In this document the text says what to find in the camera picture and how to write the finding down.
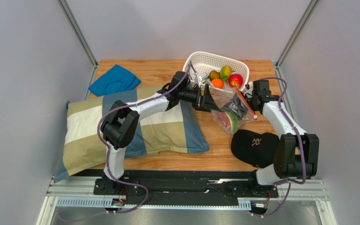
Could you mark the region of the fake orange fruit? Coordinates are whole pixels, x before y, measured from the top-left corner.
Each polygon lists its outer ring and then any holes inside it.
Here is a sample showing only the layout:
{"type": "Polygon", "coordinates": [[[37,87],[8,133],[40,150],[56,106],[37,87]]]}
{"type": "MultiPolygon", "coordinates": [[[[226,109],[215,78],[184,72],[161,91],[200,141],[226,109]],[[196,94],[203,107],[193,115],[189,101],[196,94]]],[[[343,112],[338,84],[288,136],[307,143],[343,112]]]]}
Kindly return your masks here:
{"type": "Polygon", "coordinates": [[[223,89],[224,88],[224,83],[221,79],[219,78],[216,78],[216,79],[213,79],[211,80],[211,83],[213,84],[213,86],[215,88],[218,88],[218,89],[223,89]]]}

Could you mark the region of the fake red apple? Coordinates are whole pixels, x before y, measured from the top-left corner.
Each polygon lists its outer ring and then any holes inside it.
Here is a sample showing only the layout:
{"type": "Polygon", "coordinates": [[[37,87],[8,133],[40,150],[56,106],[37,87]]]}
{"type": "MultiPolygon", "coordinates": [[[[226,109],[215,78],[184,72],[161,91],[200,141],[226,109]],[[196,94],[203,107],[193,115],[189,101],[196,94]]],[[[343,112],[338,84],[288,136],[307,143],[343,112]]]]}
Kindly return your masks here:
{"type": "Polygon", "coordinates": [[[240,88],[244,84],[244,78],[240,74],[232,74],[228,79],[228,83],[232,88],[240,88]]]}

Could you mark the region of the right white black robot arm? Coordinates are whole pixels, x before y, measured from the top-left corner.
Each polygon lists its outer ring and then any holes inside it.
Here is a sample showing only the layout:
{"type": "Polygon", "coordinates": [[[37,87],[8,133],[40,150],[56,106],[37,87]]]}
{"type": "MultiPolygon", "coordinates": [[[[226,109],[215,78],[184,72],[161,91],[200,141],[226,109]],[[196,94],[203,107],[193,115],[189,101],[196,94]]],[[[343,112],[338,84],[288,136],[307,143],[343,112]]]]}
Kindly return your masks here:
{"type": "Polygon", "coordinates": [[[233,135],[232,152],[238,159],[255,164],[250,182],[254,186],[284,183],[304,184],[316,175],[319,138],[308,134],[290,116],[282,95],[272,95],[269,80],[254,81],[250,94],[235,90],[220,104],[216,122],[233,135]],[[260,112],[273,126],[273,134],[259,135],[241,130],[241,125],[257,119],[260,112]]]}

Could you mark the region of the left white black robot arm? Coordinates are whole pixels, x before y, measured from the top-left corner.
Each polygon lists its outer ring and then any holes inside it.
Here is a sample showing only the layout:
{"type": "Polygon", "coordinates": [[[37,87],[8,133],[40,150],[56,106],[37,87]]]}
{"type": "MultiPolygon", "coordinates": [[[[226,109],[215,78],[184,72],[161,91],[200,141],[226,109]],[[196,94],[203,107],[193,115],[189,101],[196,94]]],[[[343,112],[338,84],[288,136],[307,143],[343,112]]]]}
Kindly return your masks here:
{"type": "Polygon", "coordinates": [[[189,102],[199,111],[219,110],[207,85],[189,87],[187,72],[178,71],[154,95],[136,101],[113,103],[109,112],[102,116],[97,125],[97,136],[106,147],[104,174],[114,182],[124,175],[124,158],[127,146],[132,142],[139,121],[156,113],[174,108],[180,101],[189,102]]]}

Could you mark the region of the fake watermelon slice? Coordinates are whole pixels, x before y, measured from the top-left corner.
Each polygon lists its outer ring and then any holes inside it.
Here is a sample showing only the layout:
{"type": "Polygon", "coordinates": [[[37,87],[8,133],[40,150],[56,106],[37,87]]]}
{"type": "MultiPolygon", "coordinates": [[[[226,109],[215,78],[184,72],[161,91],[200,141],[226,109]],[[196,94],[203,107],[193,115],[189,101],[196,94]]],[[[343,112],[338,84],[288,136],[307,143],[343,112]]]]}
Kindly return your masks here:
{"type": "Polygon", "coordinates": [[[233,135],[238,130],[238,120],[231,112],[219,112],[217,117],[218,125],[229,135],[233,135]]]}

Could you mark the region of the checked blue beige pillow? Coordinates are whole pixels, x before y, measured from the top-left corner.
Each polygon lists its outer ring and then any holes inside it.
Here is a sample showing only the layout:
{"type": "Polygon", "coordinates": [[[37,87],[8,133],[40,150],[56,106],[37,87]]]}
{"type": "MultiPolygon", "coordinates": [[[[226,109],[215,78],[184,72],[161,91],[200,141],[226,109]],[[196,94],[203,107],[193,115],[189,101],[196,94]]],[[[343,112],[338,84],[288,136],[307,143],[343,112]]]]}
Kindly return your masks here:
{"type": "MultiPolygon", "coordinates": [[[[53,181],[55,183],[83,170],[105,163],[106,146],[97,135],[97,125],[117,100],[135,102],[149,98],[161,86],[150,86],[91,98],[68,104],[67,133],[62,162],[53,181]]],[[[180,101],[167,112],[141,120],[125,156],[136,158],[169,150],[200,154],[210,147],[197,122],[192,105],[180,101]]]]}

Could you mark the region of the fake yellow green fruit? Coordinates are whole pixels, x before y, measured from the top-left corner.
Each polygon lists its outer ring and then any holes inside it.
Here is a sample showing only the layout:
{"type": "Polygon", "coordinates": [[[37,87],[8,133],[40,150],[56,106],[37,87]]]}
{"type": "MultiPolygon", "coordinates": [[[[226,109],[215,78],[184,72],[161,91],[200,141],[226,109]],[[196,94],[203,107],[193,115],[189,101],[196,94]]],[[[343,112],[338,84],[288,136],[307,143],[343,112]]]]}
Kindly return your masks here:
{"type": "Polygon", "coordinates": [[[222,81],[227,82],[232,75],[232,68],[229,65],[223,66],[220,69],[219,75],[222,81]]]}

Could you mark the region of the clear orange zip bag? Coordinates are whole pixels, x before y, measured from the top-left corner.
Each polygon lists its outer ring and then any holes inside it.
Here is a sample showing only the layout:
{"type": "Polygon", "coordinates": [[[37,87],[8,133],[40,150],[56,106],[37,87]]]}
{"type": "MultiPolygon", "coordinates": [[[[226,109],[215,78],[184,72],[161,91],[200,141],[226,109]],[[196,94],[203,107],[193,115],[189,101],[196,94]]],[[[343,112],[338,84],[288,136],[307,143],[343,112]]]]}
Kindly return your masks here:
{"type": "Polygon", "coordinates": [[[218,107],[211,111],[213,119],[229,135],[235,134],[246,123],[258,119],[238,88],[217,93],[213,100],[218,107]]]}

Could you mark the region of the fake brown potato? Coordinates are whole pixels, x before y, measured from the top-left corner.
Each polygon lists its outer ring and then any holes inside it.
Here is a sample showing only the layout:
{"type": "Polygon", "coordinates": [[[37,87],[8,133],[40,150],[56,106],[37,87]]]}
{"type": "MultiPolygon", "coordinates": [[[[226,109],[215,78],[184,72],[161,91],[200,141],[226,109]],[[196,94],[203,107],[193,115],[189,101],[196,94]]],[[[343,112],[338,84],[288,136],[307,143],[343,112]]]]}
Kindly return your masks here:
{"type": "Polygon", "coordinates": [[[210,80],[219,79],[219,78],[220,78],[220,73],[218,71],[212,70],[209,73],[209,79],[210,80]]]}

